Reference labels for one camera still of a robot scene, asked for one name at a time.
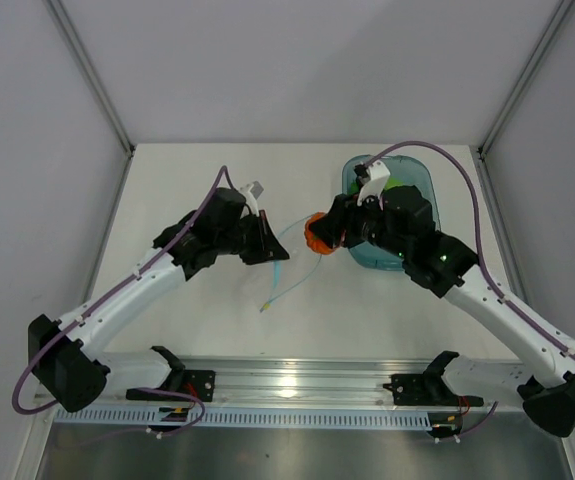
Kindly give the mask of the green toy bell pepper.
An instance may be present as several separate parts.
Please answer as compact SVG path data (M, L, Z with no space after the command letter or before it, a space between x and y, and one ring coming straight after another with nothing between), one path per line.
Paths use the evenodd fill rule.
M404 186L405 183L401 180L398 180L392 176L389 177L389 179L387 180L384 190L389 190L392 188L396 188L396 187L400 187L400 186Z

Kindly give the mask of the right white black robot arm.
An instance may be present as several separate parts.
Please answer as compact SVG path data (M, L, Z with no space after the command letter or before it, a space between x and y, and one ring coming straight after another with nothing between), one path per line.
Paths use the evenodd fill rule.
M474 396L519 407L554 436L573 432L575 340L503 292L481 255L439 231L431 203L416 187L388 189L380 200L340 194L328 212L307 222L305 237L314 251L368 243L397 256L412 282L478 321L522 363L510 369L445 351L424 372L423 389L431 401Z

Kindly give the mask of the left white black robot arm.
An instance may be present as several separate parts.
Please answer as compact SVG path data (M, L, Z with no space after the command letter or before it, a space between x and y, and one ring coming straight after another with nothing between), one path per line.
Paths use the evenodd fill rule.
M197 210L165 228L125 282L52 320L28 327L31 372L68 412L112 393L130 400L171 400L190 394L182 361L162 346L109 353L107 345L150 304L184 286L216 259L233 255L248 265L288 259L258 206L263 188L217 187Z

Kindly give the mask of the orange toy pumpkin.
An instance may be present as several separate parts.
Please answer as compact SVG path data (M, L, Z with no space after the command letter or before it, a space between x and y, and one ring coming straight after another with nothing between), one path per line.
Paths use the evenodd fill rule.
M324 212L317 212L313 214L305 223L304 237L306 245L315 253L320 255L330 255L336 251L336 248L327 246L321 239L319 239L311 230L311 225L325 216Z

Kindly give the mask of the clear zip bag blue zipper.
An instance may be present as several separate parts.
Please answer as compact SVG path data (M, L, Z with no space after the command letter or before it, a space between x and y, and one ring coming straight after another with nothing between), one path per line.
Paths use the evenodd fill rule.
M288 260L271 260L257 265L243 291L260 314L267 312L312 278L323 255L307 245L304 229L313 214L306 215L278 231L276 238L289 254Z

